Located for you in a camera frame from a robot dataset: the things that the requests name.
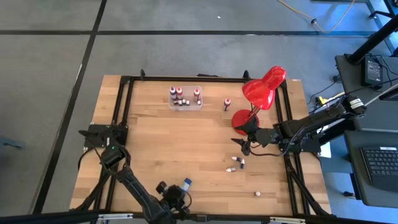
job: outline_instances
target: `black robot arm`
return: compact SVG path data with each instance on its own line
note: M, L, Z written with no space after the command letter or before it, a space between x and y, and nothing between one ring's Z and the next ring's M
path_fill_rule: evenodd
M178 211L178 219L184 220L188 218L189 209L185 206L184 198L186 192L183 189L177 185L166 188L166 183L161 181L156 190L158 193L162 194L163 199L158 200L155 196L147 192L134 175L130 167L131 156L127 149L120 145L112 134L106 136L106 138L108 138L107 142L109 144L100 155L101 165L107 173L115 176L137 200L142 207L144 218L148 223L174 224L177 222L176 219L173 218L174 210ZM112 171L112 166L117 166L118 162L123 159L125 159L123 168L117 173Z
M250 155L251 142L258 142L262 147L268 144L288 144L301 147L309 138L315 138L316 130L339 119L358 119L365 115L366 107L362 101L351 95L342 96L336 103L325 110L310 114L299 120L284 121L274 124L272 129L258 128L254 120L236 129L243 130L248 138L232 139L241 145L242 153Z

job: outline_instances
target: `wooden tabletop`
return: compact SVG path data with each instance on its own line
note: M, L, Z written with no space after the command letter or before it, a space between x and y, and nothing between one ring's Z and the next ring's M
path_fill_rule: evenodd
M110 124L121 76L105 75L99 91L93 122ZM308 115L300 80L287 80L294 119ZM200 85L203 106L199 111L172 111L168 106L170 86ZM245 157L231 138L243 138L231 127L231 118L250 103L242 93L242 83L135 81L127 125L126 148L131 154L131 168L146 190L161 199L155 191L160 181L182 185L192 179L191 213L229 215L291 215L285 165L282 157L253 155ZM123 113L127 85L124 89L119 119ZM229 111L223 111L225 98L231 99ZM260 127L277 123L275 105L258 114ZM258 147L258 153L280 153L276 145ZM231 156L244 157L244 169ZM301 153L305 184L314 198L330 212L326 187L319 160ZM225 169L236 167L236 172ZM94 152L81 162L71 208L79 206L93 190L101 166ZM105 186L101 208L104 208L108 185ZM299 190L296 189L301 208ZM112 211L141 212L133 196L116 183Z

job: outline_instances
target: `clear plastic tray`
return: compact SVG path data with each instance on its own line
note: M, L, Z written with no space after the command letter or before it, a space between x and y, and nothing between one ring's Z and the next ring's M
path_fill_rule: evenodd
M182 97L185 100L188 100L190 105L189 106L179 106L179 105L174 105L174 100L170 96L169 90L167 90L167 94L169 96L169 107L171 110L175 111L185 111L185 110L200 110L201 106L203 105L203 98L202 98L202 91L200 86L177 86L175 85L174 88L181 87L182 88ZM200 90L200 96L199 100L201 101L201 104L197 104L197 100L195 95L193 94L193 91L196 89Z

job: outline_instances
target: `white cable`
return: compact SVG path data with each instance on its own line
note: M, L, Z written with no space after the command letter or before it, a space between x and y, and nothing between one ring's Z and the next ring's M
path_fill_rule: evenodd
M307 16L308 18L310 18L310 19L311 19L311 22L314 21L313 23L314 23L315 25L317 25L318 28L321 30L321 32L324 33L324 34L330 33L331 31L333 31L333 30L338 26L338 24L340 24L340 22L341 22L341 21L343 20L343 18L347 15L348 11L351 9L351 7L353 6L353 4L354 4L354 2L355 2L355 0L353 0L353 1L351 2L351 4L349 5L349 7L347 8L346 12L344 12L344 14L343 14L342 17L339 19L339 21L338 21L330 30L324 31L324 30L322 29L322 27L320 27L320 25L318 25L316 19L312 18L311 16L309 16L308 14L306 14L306 13L304 13L304 12L302 12L302 11L299 11L299 10L294 9L292 6L288 5L287 3L285 3L285 2L283 2L283 1L281 1L281 0L278 0L278 1L279 1L280 3L282 3L284 6L288 7L290 10L292 10L292 11L294 11L294 12L297 12L297 13L299 13L299 14L301 14L301 15L304 15L304 16Z

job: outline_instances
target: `keyboard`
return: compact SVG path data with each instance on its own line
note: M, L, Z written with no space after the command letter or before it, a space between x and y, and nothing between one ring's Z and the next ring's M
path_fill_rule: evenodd
M373 187L398 192L398 150L395 147L361 148Z

